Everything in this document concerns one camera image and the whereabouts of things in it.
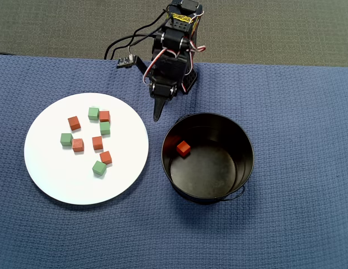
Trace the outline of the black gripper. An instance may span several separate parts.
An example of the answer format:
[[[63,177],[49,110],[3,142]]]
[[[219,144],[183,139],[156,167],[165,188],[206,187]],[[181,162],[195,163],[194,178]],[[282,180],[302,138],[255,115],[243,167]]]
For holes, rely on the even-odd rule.
[[[188,94],[195,83],[193,67],[194,53],[190,51],[174,52],[170,49],[158,51],[147,69],[150,79],[150,96],[154,98],[153,119],[160,119],[166,99],[172,99],[180,90]]]

